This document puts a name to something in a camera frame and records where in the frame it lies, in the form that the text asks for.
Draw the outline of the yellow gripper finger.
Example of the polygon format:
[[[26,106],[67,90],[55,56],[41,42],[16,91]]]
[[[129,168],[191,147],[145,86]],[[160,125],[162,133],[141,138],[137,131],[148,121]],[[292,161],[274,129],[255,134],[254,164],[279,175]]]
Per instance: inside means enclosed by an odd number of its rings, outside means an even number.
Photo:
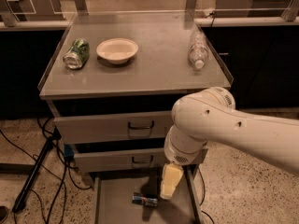
[[[168,163],[164,166],[160,191],[161,198],[165,200],[172,198],[183,174],[183,168],[179,165]]]

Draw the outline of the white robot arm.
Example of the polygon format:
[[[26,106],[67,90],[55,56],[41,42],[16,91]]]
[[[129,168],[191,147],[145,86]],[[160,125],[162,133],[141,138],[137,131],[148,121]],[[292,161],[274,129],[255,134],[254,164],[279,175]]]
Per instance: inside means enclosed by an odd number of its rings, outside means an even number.
[[[160,196],[172,198],[183,167],[197,158],[202,146],[218,142],[241,150],[295,175],[299,174],[299,121],[244,113],[233,95],[212,87],[178,99],[173,125],[164,142],[169,163],[164,166]]]

